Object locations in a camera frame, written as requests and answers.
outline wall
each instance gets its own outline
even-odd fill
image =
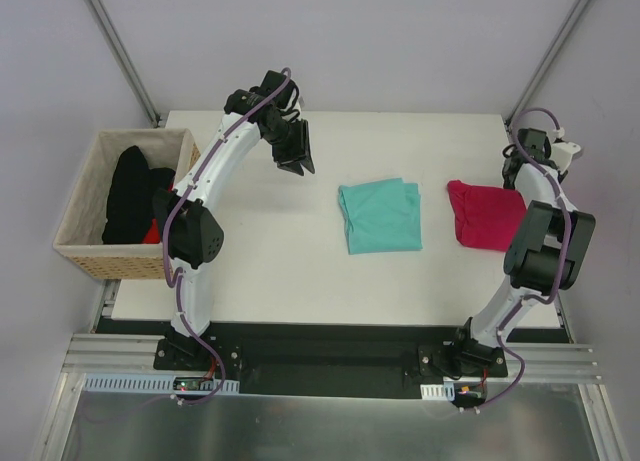
[[[161,112],[290,66],[313,111],[507,114],[575,0],[103,0]]]
[[[0,0],[0,459],[25,459],[100,284],[51,248],[101,128],[146,127],[83,0]]]
[[[596,0],[531,103],[554,111],[566,139],[585,147],[564,187],[597,226],[566,304],[578,340],[598,348],[632,459],[640,459],[639,2]]]

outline wicker basket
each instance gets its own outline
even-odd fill
[[[176,181],[200,157],[188,129],[101,131],[82,169],[54,248],[98,279],[164,277],[162,244],[102,244],[107,196],[122,152],[138,146],[150,168],[175,169]]]

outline table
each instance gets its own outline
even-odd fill
[[[167,128],[189,128],[203,151],[222,112],[172,111]],[[503,254],[455,239],[446,183],[501,186],[507,145],[498,115],[305,112],[316,174],[277,169],[261,142],[222,194],[214,216],[225,244],[214,262],[211,319],[366,325],[461,325],[503,279]],[[338,186],[402,177],[419,185],[419,252],[349,256]],[[124,280],[112,313],[169,320],[164,280]],[[552,306],[520,326],[558,327]]]

